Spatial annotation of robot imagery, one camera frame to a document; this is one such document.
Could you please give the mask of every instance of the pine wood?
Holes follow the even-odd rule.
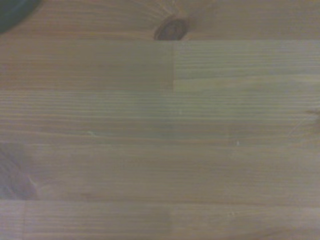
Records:
[[[319,7],[44,1],[0,38],[0,239],[317,240]]]

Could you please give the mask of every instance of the wood knot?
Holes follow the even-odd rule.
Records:
[[[165,20],[154,33],[154,40],[178,41],[188,33],[189,24],[186,19],[172,18]]]

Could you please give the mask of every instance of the dark object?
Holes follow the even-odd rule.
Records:
[[[188,21],[182,18],[168,19],[155,31],[155,40],[181,40],[188,32]]]
[[[41,0],[0,0],[0,34],[20,23],[40,2]]]

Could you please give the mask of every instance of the black object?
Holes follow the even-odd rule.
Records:
[[[42,0],[0,0],[0,34],[26,18]]]

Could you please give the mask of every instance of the wooden surface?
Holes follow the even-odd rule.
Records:
[[[44,1],[0,38],[0,239],[319,239],[319,8]]]

